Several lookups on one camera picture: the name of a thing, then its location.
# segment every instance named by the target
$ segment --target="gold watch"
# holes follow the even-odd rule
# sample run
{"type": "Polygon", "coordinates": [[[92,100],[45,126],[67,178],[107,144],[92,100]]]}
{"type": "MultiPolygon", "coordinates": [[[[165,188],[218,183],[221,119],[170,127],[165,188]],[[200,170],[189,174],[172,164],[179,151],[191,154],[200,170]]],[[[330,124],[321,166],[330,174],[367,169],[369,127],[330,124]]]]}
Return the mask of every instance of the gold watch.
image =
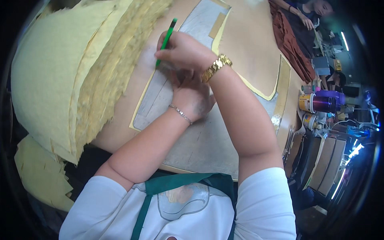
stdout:
{"type": "Polygon", "coordinates": [[[208,81],[211,79],[211,77],[222,68],[224,65],[228,64],[230,67],[232,67],[232,62],[225,56],[224,54],[220,54],[218,57],[218,60],[214,61],[212,66],[206,70],[203,75],[201,75],[201,78],[203,79],[203,83],[208,83],[208,81]]]}

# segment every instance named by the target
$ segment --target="green pen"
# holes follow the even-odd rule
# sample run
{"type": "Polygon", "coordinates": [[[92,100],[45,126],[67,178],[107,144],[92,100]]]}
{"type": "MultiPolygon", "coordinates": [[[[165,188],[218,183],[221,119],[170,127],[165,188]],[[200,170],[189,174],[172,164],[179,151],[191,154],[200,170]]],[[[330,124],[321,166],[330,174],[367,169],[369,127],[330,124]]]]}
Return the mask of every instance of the green pen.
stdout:
{"type": "MultiPolygon", "coordinates": [[[[160,50],[166,48],[167,43],[168,43],[168,40],[169,40],[169,37],[170,37],[170,35],[171,35],[172,32],[173,32],[173,28],[175,27],[176,22],[177,22],[177,18],[174,18],[174,19],[172,20],[172,23],[170,24],[170,27],[169,27],[169,29],[168,29],[168,31],[167,31],[167,35],[166,35],[166,37],[164,38],[164,42],[163,42],[163,45],[161,45],[160,50]]],[[[160,64],[160,61],[161,61],[160,59],[158,59],[158,60],[156,61],[156,67],[160,64]]]]}

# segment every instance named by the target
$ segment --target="brown fabric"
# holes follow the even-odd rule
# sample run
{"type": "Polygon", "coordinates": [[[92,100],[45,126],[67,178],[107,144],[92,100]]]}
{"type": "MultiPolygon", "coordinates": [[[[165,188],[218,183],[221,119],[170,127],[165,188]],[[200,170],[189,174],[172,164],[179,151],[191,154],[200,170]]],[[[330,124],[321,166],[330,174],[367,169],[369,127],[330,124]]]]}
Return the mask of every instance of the brown fabric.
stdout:
{"type": "Polygon", "coordinates": [[[315,78],[311,60],[306,58],[300,50],[291,25],[285,15],[278,9],[276,4],[271,2],[269,4],[277,47],[288,59],[300,78],[306,83],[311,82],[315,78]]]}

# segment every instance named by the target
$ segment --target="white t-shirt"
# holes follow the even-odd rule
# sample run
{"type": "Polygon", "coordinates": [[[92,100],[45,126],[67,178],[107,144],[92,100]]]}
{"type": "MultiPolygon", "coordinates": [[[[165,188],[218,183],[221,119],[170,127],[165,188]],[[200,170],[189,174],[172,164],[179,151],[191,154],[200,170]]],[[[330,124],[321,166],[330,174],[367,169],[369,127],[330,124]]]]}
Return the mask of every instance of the white t-shirt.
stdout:
{"type": "MultiPolygon", "coordinates": [[[[128,192],[94,176],[69,211],[59,239],[130,239],[143,204],[145,184],[128,192]]],[[[296,239],[295,215],[281,168],[253,174],[238,189],[235,239],[296,239]]],[[[195,183],[152,197],[140,239],[220,239],[229,236],[234,210],[223,192],[195,183]]]]}

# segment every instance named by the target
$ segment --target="apron strap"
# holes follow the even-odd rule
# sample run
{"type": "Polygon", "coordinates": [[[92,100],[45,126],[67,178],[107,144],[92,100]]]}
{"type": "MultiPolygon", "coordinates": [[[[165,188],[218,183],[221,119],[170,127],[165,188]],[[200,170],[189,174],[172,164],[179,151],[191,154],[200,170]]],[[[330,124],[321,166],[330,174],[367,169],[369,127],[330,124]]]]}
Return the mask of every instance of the apron strap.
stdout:
{"type": "MultiPolygon", "coordinates": [[[[225,193],[228,197],[231,198],[232,206],[235,209],[233,180],[231,175],[223,173],[187,173],[153,178],[145,182],[147,196],[144,199],[143,205],[139,212],[139,216],[137,217],[131,240],[138,240],[140,237],[141,229],[143,227],[153,195],[195,182],[201,182],[204,185],[214,187],[225,193]]],[[[233,220],[228,239],[233,239],[234,230],[235,221],[233,220]]]]}

